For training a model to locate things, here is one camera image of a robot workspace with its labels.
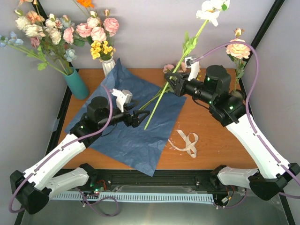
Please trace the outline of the blue paper bouquet wrapper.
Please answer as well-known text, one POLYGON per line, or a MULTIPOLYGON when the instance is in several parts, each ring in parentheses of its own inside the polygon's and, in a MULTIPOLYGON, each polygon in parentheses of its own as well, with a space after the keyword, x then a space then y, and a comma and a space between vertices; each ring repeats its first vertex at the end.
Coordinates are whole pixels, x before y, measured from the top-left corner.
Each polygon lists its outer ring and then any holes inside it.
POLYGON ((161 153, 172 133, 186 101, 173 93, 163 95, 147 128, 149 114, 155 102, 141 111, 145 103, 159 91, 159 87, 133 75, 120 60, 83 104, 65 129, 66 133, 82 136, 98 131, 109 116, 109 105, 104 88, 128 90, 132 102, 121 111, 112 97, 113 113, 109 126, 101 135, 83 140, 88 147, 101 152, 148 176, 153 176, 161 153))

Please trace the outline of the black cylinder table edge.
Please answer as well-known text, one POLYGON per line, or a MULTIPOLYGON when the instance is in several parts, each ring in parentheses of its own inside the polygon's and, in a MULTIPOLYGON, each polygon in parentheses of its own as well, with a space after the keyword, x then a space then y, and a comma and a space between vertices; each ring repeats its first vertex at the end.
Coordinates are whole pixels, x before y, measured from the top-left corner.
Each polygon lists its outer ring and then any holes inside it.
POLYGON ((236 98, 239 98, 241 101, 245 100, 245 94, 241 90, 233 90, 231 92, 231 95, 234 96, 234 97, 236 97, 236 98))

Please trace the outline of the cream printed ribbon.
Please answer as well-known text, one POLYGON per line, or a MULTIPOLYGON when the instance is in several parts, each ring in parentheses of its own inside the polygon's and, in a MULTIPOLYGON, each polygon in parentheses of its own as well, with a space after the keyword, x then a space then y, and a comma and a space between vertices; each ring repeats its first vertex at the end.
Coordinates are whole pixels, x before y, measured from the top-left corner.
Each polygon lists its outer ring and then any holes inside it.
POLYGON ((191 158, 196 158, 197 157, 197 148, 195 147, 195 145, 197 144, 198 140, 199 140, 199 136, 196 133, 189 133, 188 135, 185 135, 184 132, 180 129, 176 130, 177 133, 180 135, 180 137, 183 139, 183 141, 185 142, 185 147, 184 148, 179 148, 177 146, 174 145, 174 143, 168 139, 168 142, 170 143, 170 145, 178 151, 185 151, 188 153, 188 155, 191 158), (190 141, 190 135, 192 135, 194 137, 194 141, 190 141))

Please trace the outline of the peach rose stem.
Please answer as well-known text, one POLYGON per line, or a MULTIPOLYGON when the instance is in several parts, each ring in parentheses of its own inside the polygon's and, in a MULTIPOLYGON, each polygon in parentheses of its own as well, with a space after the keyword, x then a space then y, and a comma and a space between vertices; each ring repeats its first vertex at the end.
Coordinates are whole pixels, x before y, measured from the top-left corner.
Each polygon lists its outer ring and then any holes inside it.
POLYGON ((244 75, 244 68, 250 56, 250 48, 243 44, 230 44, 226 47, 227 56, 235 63, 235 83, 233 94, 235 95, 237 85, 244 75))

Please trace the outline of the white flower stem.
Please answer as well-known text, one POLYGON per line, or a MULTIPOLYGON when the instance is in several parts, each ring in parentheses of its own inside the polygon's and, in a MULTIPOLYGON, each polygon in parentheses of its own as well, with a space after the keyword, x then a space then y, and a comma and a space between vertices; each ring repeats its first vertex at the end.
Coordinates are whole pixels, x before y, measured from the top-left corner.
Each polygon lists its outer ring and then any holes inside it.
MULTIPOLYGON (((194 37, 189 37, 188 32, 186 31, 185 40, 183 43, 182 57, 180 58, 176 67, 174 68, 173 73, 178 71, 178 69, 181 67, 181 64, 184 61, 184 59, 196 47, 198 38, 199 38, 200 34, 202 33, 206 24, 212 23, 215 27, 217 27, 219 14, 222 11, 228 10, 229 6, 230 6, 230 0, 206 0, 202 3, 201 9, 197 10, 197 12, 196 12, 196 18, 200 19, 200 20, 204 20, 204 22, 194 37)), ((158 100, 156 101, 156 104, 150 114, 150 117, 144 127, 144 130, 147 129, 147 127, 154 115, 154 112, 156 111, 163 95, 169 91, 171 91, 171 86, 168 84, 168 82, 165 82, 164 86, 158 91, 158 93, 148 103, 146 103, 143 106, 143 108, 145 108, 154 99, 158 98, 158 100)))

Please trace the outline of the pink yellow flower bouquet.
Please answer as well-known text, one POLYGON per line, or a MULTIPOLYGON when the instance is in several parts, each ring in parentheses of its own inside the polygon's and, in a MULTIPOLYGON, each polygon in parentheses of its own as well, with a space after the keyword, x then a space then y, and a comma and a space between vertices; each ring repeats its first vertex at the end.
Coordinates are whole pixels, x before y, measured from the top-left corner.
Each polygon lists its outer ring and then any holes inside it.
POLYGON ((155 94, 149 101, 147 101, 144 105, 142 105, 139 108, 139 110, 145 110, 148 105, 150 105, 157 98, 160 98, 161 95, 168 93, 168 92, 174 92, 174 88, 171 87, 171 84, 169 83, 169 81, 170 80, 177 81, 178 78, 176 78, 175 75, 178 75, 178 74, 190 75, 190 73, 192 73, 192 78, 196 78, 197 80, 199 80, 201 77, 201 75, 200 75, 201 66, 199 65, 199 63, 196 63, 196 66, 192 67, 192 66, 187 66, 187 63, 185 61, 183 61, 183 62, 181 62, 181 65, 176 70, 176 72, 174 72, 175 68, 176 67, 173 64, 167 64, 164 66, 163 73, 164 73, 164 75, 167 75, 167 77, 165 78, 164 86, 161 87, 159 89, 159 91, 157 92, 157 94, 155 94))

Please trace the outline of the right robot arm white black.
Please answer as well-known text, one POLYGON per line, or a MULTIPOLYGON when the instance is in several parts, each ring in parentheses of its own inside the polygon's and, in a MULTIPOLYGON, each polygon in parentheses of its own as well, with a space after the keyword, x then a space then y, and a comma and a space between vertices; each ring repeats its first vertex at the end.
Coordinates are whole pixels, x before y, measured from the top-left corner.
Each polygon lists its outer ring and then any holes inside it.
POLYGON ((167 73, 165 79, 175 95, 190 95, 194 102, 207 103, 210 114, 239 140, 257 166, 255 169, 218 166, 211 180, 216 188, 220 185, 248 188, 267 201, 299 174, 299 165, 280 156, 260 132, 243 100, 230 94, 231 79, 226 72, 219 76, 207 74, 203 82, 189 79, 184 73, 167 73))

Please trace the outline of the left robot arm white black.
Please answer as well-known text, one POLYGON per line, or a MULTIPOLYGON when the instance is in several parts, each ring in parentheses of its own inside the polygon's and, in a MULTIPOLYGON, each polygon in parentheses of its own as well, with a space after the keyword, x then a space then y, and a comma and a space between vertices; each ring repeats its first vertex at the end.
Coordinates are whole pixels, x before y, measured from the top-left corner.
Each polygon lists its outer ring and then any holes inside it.
POLYGON ((63 141, 31 168, 14 171, 10 175, 13 199, 17 199, 29 214, 41 211, 50 199, 75 187, 94 188, 98 178, 96 170, 89 164, 57 176, 57 172, 72 158, 87 149, 105 128, 123 122, 126 126, 138 127, 149 115, 148 110, 134 110, 134 105, 110 108, 107 102, 90 103, 80 120, 70 129, 63 141))

